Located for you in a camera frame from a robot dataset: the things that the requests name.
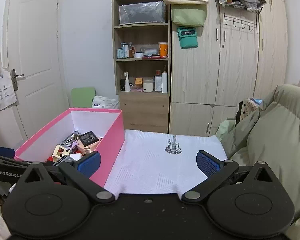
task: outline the black metal basket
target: black metal basket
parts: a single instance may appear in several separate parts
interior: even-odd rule
[[[266,0],[257,0],[257,2],[247,2],[245,0],[233,0],[232,3],[226,3],[227,7],[233,7],[236,9],[247,10],[250,13],[260,14],[263,9],[263,5],[266,3]]]

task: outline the green fabric bag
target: green fabric bag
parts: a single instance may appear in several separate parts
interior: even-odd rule
[[[180,26],[203,26],[207,17],[207,6],[200,4],[172,4],[172,21]]]

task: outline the wardrobe handle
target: wardrobe handle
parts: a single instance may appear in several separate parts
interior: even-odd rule
[[[209,125],[210,125],[210,123],[208,123],[208,125],[207,125],[207,130],[206,130],[206,133],[208,133],[208,130],[209,130]]]

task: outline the orange cup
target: orange cup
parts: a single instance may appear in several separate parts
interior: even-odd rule
[[[168,55],[168,43],[167,42],[159,42],[159,51],[161,57],[167,57]]]

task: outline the pink box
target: pink box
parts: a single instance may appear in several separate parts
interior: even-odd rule
[[[102,140],[96,147],[101,155],[101,165],[90,179],[103,187],[124,143],[121,110],[69,108],[34,134],[18,150],[15,159],[29,162],[45,162],[73,131],[92,131]]]

